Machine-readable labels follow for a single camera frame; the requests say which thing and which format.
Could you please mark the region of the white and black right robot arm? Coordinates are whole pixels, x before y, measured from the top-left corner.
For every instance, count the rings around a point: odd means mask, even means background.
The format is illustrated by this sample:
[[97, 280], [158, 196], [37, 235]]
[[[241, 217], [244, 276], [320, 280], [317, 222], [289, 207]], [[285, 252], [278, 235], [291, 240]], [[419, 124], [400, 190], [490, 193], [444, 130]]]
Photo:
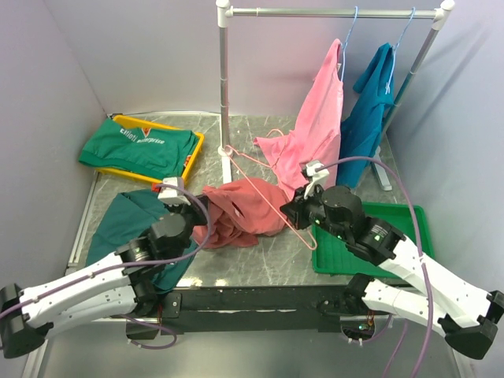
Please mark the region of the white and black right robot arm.
[[316, 226], [340, 239], [357, 258], [391, 272], [415, 292], [389, 286], [357, 273], [345, 290], [350, 312], [367, 309], [398, 315], [441, 335], [468, 358], [481, 360], [492, 346], [503, 315], [503, 293], [485, 291], [444, 268], [385, 220], [364, 211], [361, 199], [346, 187], [303, 188], [280, 208], [297, 229]]

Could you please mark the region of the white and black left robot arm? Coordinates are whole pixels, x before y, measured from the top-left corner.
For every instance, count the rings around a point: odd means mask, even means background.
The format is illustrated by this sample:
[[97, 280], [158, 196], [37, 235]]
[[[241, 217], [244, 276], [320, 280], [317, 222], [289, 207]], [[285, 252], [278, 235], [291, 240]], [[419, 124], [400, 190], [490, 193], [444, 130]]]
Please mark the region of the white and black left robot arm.
[[1, 351], [12, 359], [77, 325], [116, 315], [148, 316], [199, 250], [191, 236], [209, 224], [205, 195], [170, 203], [149, 228], [84, 269], [35, 287], [1, 289]]

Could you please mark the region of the salmon red t shirt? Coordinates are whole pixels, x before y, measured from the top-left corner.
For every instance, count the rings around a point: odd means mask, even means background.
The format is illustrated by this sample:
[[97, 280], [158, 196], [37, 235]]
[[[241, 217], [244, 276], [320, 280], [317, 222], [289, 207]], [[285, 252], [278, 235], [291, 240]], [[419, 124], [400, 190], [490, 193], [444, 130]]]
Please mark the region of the salmon red t shirt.
[[278, 214], [287, 197], [279, 187], [263, 179], [205, 186], [202, 195], [209, 198], [211, 225], [196, 226], [192, 236], [202, 244], [207, 232], [211, 232], [207, 249], [255, 246], [260, 235], [273, 236], [287, 227], [285, 217]]

